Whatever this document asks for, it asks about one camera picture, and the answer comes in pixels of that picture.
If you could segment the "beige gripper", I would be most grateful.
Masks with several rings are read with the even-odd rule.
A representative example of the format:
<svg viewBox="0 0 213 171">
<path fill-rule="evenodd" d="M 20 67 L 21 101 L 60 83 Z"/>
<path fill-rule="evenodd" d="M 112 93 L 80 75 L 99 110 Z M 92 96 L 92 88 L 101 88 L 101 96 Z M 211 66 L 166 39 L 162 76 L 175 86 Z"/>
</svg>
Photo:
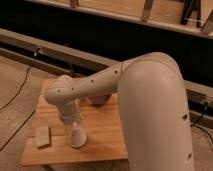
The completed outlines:
<svg viewBox="0 0 213 171">
<path fill-rule="evenodd" d="M 65 125 L 72 125 L 80 120 L 80 110 L 76 104 L 68 104 L 58 107 L 59 118 Z"/>
</svg>

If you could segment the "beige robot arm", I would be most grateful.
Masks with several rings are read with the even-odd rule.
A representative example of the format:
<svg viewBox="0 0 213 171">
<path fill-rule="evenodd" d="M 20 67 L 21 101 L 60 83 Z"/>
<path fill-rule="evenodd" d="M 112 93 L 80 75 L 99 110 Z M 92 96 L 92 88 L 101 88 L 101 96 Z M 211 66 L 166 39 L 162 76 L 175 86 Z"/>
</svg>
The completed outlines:
<svg viewBox="0 0 213 171">
<path fill-rule="evenodd" d="M 75 99 L 112 93 L 131 171 L 195 171 L 187 92 L 172 57 L 148 53 L 77 81 L 62 75 L 45 98 L 68 119 Z"/>
</svg>

